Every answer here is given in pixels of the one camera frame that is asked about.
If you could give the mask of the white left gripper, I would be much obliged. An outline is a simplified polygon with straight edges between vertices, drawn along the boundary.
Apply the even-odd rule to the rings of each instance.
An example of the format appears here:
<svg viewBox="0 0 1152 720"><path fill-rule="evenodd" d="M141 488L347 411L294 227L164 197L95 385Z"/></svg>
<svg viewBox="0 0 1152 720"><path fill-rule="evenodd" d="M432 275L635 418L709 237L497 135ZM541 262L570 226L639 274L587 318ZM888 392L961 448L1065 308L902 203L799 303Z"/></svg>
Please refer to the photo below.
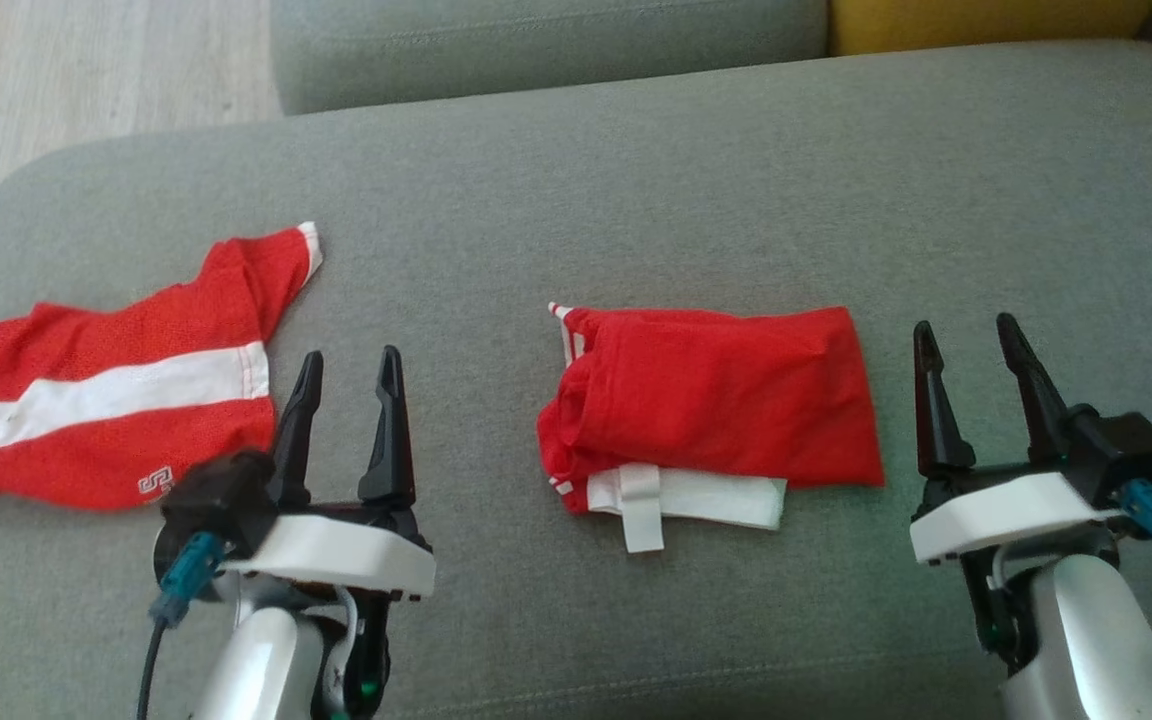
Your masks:
<svg viewBox="0 0 1152 720"><path fill-rule="evenodd" d="M291 397L280 415L271 447L276 506L308 506L308 450L323 392L321 351L306 354ZM416 502L410 415L401 351L382 348L376 381L381 414L358 500L376 506ZM344 585L384 594L429 596L435 588L433 552L397 530L358 524L323 511L279 511L270 507L230 511L236 553L221 562L221 598L237 601L251 575L289 583Z"/></svg>

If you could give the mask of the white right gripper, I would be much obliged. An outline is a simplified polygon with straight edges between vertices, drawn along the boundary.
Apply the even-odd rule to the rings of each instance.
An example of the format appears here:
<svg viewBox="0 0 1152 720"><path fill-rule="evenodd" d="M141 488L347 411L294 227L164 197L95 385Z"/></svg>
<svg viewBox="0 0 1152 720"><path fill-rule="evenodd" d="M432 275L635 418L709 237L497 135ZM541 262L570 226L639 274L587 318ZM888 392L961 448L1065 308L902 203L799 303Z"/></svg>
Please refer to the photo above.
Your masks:
<svg viewBox="0 0 1152 720"><path fill-rule="evenodd" d="M1030 346L1018 319L996 314L998 342L1005 365L1018 382L1034 464L1068 455L1062 420L1068 406ZM916 465L923 477L970 470L977 462L972 445L957 427L943 382L945 359L931 323L914 328ZM919 564L961 553L1047 536L1075 525L1124 518L1116 506L1097 509L1062 471L1030 471L1014 478L986 478L970 488L948 479L924 482L922 501L911 518L911 551Z"/></svg>

